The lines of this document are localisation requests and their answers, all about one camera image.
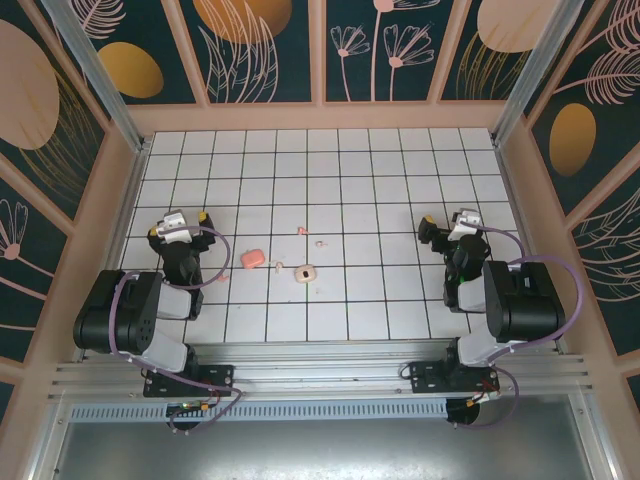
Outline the small green circuit board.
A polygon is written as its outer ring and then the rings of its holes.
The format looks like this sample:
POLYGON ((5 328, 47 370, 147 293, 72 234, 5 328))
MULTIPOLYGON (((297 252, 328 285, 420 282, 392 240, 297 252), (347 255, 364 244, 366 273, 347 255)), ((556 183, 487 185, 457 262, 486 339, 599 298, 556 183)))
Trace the small green circuit board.
POLYGON ((188 402, 169 403, 166 408, 166 416, 187 415, 194 412, 204 412, 209 410, 211 404, 208 401, 193 400, 188 402))

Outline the grey metal sheet panel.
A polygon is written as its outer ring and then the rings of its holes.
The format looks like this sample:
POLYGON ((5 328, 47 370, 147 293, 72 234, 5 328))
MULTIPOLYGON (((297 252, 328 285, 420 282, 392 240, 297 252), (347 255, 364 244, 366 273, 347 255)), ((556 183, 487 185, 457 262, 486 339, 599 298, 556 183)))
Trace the grey metal sheet panel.
POLYGON ((75 424, 55 480, 592 480, 564 414, 495 430, 438 420, 75 424), (550 419, 551 426, 544 423, 550 419))

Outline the aluminium side rail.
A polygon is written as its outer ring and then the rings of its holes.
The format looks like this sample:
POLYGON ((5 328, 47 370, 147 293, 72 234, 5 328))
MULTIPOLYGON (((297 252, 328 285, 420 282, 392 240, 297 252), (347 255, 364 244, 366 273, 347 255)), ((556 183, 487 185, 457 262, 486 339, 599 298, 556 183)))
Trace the aluminium side rail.
POLYGON ((81 351, 109 351, 109 309, 113 290, 121 278, 136 197, 142 186, 149 150, 139 153, 106 147, 91 176, 89 198, 83 202, 81 245, 92 270, 84 278, 82 304, 72 335, 81 351))
POLYGON ((498 160, 526 252, 569 261, 562 210, 539 155, 529 147, 505 146, 498 160))

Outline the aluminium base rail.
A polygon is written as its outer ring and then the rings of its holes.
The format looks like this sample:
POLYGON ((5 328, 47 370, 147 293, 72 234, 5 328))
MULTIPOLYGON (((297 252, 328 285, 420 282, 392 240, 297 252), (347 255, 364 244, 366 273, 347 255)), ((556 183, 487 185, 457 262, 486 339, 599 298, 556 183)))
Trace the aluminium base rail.
MULTIPOLYGON (((318 400, 407 397, 401 368, 438 360, 445 340, 220 343, 198 345, 203 364, 234 366, 234 385, 249 400, 318 400)), ((577 354, 550 346, 525 349, 498 359, 524 395, 589 392, 595 383, 577 354)), ((139 368, 111 355, 86 353, 78 362, 56 366, 50 400, 67 402, 140 401, 139 368)))

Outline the aluminium frame post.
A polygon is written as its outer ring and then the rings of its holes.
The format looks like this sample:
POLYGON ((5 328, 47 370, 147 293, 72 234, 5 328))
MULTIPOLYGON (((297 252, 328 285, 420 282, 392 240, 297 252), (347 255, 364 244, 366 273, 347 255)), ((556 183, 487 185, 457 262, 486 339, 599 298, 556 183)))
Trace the aluminium frame post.
POLYGON ((135 126, 126 104, 109 78, 89 37, 82 30, 72 7, 66 0, 41 0, 41 2, 128 146, 134 153, 141 153, 144 137, 135 126))
POLYGON ((492 131, 493 145, 503 147, 520 120, 537 86, 575 24, 584 0, 559 0, 511 91, 492 131))

